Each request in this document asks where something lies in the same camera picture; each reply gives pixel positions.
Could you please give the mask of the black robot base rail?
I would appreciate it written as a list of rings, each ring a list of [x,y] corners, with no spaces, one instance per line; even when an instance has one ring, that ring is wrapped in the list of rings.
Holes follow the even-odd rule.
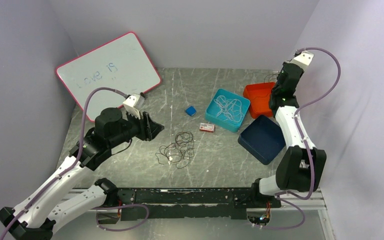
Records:
[[[123,221],[150,219],[218,218],[246,220],[251,209],[280,208],[274,196],[257,186],[221,188],[119,188],[102,207],[126,206]]]

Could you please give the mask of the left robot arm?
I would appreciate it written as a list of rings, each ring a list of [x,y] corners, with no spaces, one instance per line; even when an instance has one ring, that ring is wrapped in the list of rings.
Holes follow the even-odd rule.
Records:
[[[122,113],[116,107],[102,110],[94,127],[80,132],[78,143],[52,176],[18,205],[0,210],[4,233],[17,240],[49,240],[61,227],[91,209],[119,206],[119,189],[107,178],[98,179],[82,195],[67,201],[63,197],[109,159],[113,148],[133,138],[151,141],[163,129],[147,112],[132,109]]]

